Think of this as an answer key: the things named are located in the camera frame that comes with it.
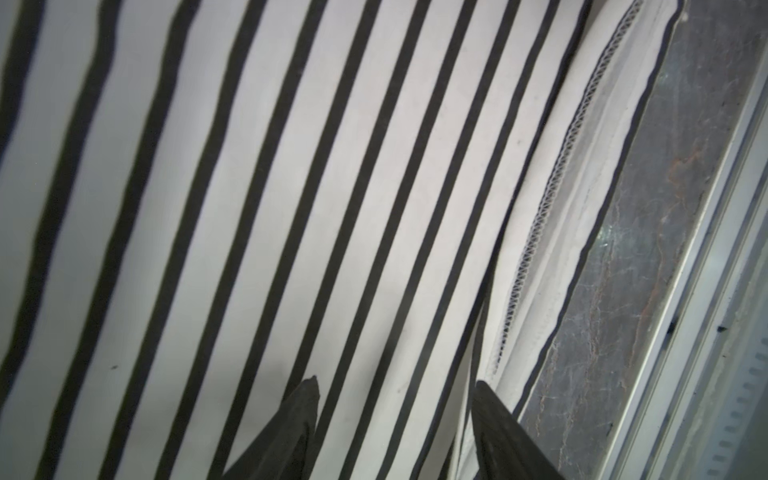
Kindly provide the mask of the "black white striped tank top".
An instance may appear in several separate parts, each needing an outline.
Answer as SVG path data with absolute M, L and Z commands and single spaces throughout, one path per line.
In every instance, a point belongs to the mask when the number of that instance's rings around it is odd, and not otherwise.
M 677 1 L 5 1 L 1 475 L 475 479 Z

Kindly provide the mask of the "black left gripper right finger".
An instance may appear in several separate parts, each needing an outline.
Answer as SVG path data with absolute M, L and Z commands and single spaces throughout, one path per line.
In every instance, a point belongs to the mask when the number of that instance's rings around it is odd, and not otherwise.
M 471 418 L 477 479 L 564 479 L 485 381 L 475 383 Z

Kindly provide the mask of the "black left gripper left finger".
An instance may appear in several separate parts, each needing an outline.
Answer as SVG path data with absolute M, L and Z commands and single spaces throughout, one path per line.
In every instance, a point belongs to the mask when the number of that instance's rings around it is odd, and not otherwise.
M 319 400 L 317 378 L 303 380 L 223 478 L 308 479 Z

